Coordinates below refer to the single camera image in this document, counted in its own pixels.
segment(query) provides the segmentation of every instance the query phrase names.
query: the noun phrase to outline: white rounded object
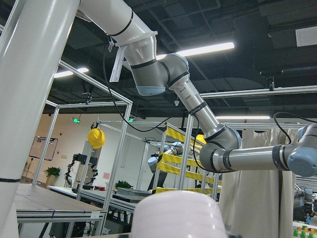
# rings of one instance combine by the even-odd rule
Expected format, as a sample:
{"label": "white rounded object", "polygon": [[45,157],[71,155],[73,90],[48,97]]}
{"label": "white rounded object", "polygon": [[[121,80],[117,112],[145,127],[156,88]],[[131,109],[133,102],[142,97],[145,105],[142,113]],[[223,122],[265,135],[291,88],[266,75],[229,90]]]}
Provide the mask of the white rounded object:
{"label": "white rounded object", "polygon": [[168,191],[143,199],[134,211],[132,238],[227,238],[221,213],[210,197]]}

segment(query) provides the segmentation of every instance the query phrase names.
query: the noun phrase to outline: robotic arm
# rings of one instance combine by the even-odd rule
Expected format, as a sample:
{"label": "robotic arm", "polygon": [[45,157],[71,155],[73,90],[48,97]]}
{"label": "robotic arm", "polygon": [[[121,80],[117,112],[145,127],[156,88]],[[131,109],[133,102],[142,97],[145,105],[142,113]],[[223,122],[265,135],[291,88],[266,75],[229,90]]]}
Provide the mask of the robotic arm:
{"label": "robotic arm", "polygon": [[177,94],[192,116],[196,116],[208,143],[200,161],[206,170],[222,173],[237,170],[292,170],[309,177],[317,174],[317,125],[305,128],[297,145],[238,149],[239,134],[220,123],[190,81],[188,62],[169,54],[156,60],[157,32],[151,31],[122,0],[82,0],[79,10],[117,41],[127,46],[128,60],[137,90],[142,96],[169,88]]}

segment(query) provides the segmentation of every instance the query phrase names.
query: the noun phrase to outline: red object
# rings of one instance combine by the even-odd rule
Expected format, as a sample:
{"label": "red object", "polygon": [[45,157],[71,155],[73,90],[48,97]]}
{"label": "red object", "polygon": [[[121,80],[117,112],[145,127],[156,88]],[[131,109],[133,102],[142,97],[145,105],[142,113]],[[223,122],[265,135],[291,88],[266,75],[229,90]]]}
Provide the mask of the red object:
{"label": "red object", "polygon": [[105,187],[95,186],[95,190],[104,191],[104,190],[105,190]]}

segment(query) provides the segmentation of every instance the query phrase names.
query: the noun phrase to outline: black ceiling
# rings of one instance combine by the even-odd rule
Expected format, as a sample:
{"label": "black ceiling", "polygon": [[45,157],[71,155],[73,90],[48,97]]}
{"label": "black ceiling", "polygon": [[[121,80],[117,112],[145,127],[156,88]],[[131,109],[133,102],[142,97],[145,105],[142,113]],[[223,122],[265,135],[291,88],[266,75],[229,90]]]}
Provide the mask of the black ceiling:
{"label": "black ceiling", "polygon": [[[0,2],[4,25],[13,5]],[[191,80],[200,93],[266,88],[263,70],[289,69],[275,77],[276,87],[317,85],[317,47],[297,47],[295,30],[317,26],[316,0],[125,0],[135,13],[158,31],[158,54],[232,41],[228,51],[188,57]],[[62,60],[74,67],[89,68],[88,75],[103,77],[104,33],[94,23],[76,18]],[[116,48],[106,52],[109,77]],[[120,81],[111,88],[133,101],[138,117],[169,117],[186,112],[171,91],[152,96],[138,95],[132,74],[122,68]],[[81,94],[92,92],[93,101],[111,101],[105,92],[76,76],[57,78],[49,100],[58,104],[85,102]],[[269,115],[287,111],[317,118],[317,94],[207,99],[216,115]],[[53,112],[46,106],[45,113]],[[61,113],[73,113],[64,109]],[[113,107],[78,109],[82,113],[115,113]]]}

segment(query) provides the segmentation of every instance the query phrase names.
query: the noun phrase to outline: helmet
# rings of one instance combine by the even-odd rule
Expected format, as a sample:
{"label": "helmet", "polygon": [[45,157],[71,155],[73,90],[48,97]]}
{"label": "helmet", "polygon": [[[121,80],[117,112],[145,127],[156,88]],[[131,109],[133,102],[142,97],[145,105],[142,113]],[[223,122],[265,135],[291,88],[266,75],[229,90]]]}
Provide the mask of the helmet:
{"label": "helmet", "polygon": [[105,134],[99,128],[94,128],[88,133],[88,142],[94,149],[99,149],[105,144]]}
{"label": "helmet", "polygon": [[205,141],[205,139],[204,139],[204,135],[197,135],[197,136],[196,136],[196,139],[199,140],[199,141],[201,141],[201,142],[203,142],[203,143],[205,143],[205,144],[207,143],[207,142]]}

